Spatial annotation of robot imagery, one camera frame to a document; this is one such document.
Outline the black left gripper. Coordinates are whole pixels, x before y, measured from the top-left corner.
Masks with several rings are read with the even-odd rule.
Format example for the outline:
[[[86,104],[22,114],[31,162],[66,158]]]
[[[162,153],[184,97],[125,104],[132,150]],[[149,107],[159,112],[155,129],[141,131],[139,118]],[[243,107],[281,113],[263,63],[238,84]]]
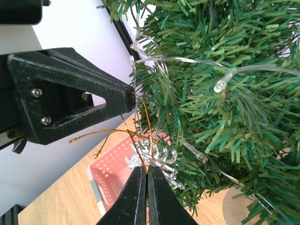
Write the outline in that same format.
[[[135,107],[133,88],[73,48],[0,56],[0,148],[48,145]]]

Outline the silver glitter star ornament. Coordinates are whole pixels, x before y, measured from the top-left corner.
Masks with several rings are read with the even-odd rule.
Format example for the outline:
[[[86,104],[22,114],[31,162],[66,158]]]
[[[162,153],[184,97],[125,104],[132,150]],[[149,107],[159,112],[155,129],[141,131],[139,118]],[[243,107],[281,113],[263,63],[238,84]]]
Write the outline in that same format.
[[[112,135],[113,133],[116,133],[116,132],[126,133],[129,135],[130,140],[132,141],[130,146],[133,147],[133,150],[139,159],[139,161],[133,161],[133,160],[129,159],[129,162],[130,162],[129,166],[132,168],[135,168],[140,165],[140,166],[142,166],[142,168],[145,171],[148,170],[149,166],[157,166],[162,170],[163,175],[165,176],[165,178],[167,179],[167,181],[169,183],[171,183],[175,188],[183,190],[185,188],[185,186],[182,183],[177,182],[176,175],[178,174],[178,171],[175,168],[170,166],[171,164],[175,163],[177,160],[177,156],[178,156],[177,151],[172,150],[171,151],[172,157],[169,158],[169,150],[167,148],[163,148],[162,151],[159,150],[159,146],[157,144],[158,140],[155,138],[155,135],[153,134],[153,131],[152,131],[152,126],[151,126],[150,117],[149,117],[146,103],[136,93],[133,93],[133,95],[135,96],[135,98],[139,99],[143,104],[143,107],[144,107],[144,110],[146,113],[146,119],[147,119],[149,132],[150,132],[148,135],[139,134],[136,131],[130,130],[128,128],[126,122],[123,120],[123,125],[125,126],[124,129],[118,129],[118,128],[112,129],[111,128],[111,129],[104,129],[104,130],[100,130],[100,131],[90,132],[90,133],[83,134],[81,136],[72,138],[71,140],[69,140],[69,143],[74,143],[74,142],[76,142],[84,137],[87,137],[89,135],[95,135],[95,134],[108,132],[109,134],[105,138],[104,143],[102,144],[100,149],[94,154],[94,158],[97,159],[98,156],[100,155],[100,153],[102,152],[102,149],[104,148],[110,135]]]

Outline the round wooden tree base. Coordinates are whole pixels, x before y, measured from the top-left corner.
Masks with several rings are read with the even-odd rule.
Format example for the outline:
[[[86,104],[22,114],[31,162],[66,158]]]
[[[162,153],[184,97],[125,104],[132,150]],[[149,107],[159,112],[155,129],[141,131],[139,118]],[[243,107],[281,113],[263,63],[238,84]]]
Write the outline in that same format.
[[[227,225],[267,225],[260,217],[261,212],[253,216],[250,206],[255,203],[252,196],[244,196],[237,187],[231,187],[224,196],[223,216]]]

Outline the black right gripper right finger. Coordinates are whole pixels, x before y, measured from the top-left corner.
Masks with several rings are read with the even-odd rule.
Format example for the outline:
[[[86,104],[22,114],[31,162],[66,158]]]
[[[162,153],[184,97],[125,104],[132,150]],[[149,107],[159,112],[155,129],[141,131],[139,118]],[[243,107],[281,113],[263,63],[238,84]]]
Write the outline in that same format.
[[[151,225],[196,225],[177,200],[161,169],[148,170],[149,220]]]

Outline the pink perforated plastic basket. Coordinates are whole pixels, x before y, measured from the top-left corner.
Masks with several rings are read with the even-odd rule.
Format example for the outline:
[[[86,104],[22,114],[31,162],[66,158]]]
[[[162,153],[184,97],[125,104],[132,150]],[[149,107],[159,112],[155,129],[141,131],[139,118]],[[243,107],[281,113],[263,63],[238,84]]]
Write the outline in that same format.
[[[142,164],[132,147],[128,136],[87,167],[100,215],[104,215],[115,203],[132,169]]]

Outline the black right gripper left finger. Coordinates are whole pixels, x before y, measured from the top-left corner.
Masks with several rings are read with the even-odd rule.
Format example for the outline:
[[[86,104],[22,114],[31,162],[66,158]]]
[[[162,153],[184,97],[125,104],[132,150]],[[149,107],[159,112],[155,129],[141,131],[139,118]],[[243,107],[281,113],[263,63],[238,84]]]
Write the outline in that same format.
[[[113,206],[97,222],[98,225],[145,225],[146,181],[142,167],[135,167]]]

